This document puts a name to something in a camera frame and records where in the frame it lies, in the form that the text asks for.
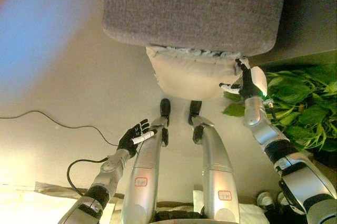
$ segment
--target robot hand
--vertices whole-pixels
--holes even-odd
[[[244,99],[251,96],[267,96],[267,79],[259,67],[250,68],[247,58],[235,60],[242,71],[242,85],[220,83],[220,87],[227,92],[240,94]]]
[[[155,129],[149,132],[149,127],[150,124],[145,119],[127,130],[121,138],[117,149],[125,149],[129,152],[130,158],[134,157],[138,144],[149,139],[157,132]]]

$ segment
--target black wire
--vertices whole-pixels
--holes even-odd
[[[80,195],[80,196],[83,196],[83,193],[80,192],[80,190],[74,186],[74,184],[72,183],[72,180],[70,179],[70,169],[71,167],[78,163],[78,162],[93,162],[93,163],[101,163],[101,162],[105,162],[108,158],[104,158],[100,161],[94,161],[94,160],[89,160],[89,159],[78,159],[74,162],[72,162],[69,166],[68,166],[68,169],[67,169],[67,180],[68,180],[68,183],[70,184],[70,186]]]
[[[48,119],[50,119],[51,121],[53,121],[54,123],[56,123],[56,124],[58,124],[58,125],[60,125],[60,126],[62,126],[62,127],[64,127],[64,128],[68,128],[68,129],[93,128],[93,129],[95,129],[98,133],[100,133],[100,135],[102,136],[103,140],[104,140],[107,144],[110,144],[110,145],[115,146],[115,147],[118,146],[118,145],[116,145],[116,144],[112,144],[112,143],[108,142],[108,140],[104,137],[104,135],[101,133],[101,131],[100,131],[97,127],[95,127],[95,126],[93,126],[93,125],[81,125],[81,126],[68,126],[68,125],[64,125],[64,124],[62,124],[62,123],[60,123],[60,122],[58,122],[58,121],[52,119],[52,118],[51,118],[50,116],[48,116],[46,113],[44,113],[44,112],[42,112],[42,111],[39,111],[39,110],[31,110],[31,111],[22,113],[22,114],[17,115],[17,116],[0,117],[0,119],[17,119],[17,118],[20,118],[20,117],[22,117],[22,116],[24,116],[24,115],[27,115],[27,114],[29,114],[29,113],[32,113],[32,112],[40,113],[40,114],[46,116],[46,117],[47,117]]]

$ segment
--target white pillow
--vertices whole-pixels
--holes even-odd
[[[221,96],[219,83],[233,84],[241,75],[240,53],[149,46],[146,53],[159,86],[171,96],[206,100]]]

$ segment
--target green plant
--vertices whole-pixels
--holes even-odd
[[[299,149],[318,148],[337,152],[337,71],[336,65],[319,65],[293,71],[267,72],[268,96],[274,100],[274,120]],[[243,116],[240,96],[224,93],[235,103],[223,111]]]

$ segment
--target gray sofa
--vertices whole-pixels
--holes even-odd
[[[113,39],[252,56],[275,44],[283,0],[104,0]]]

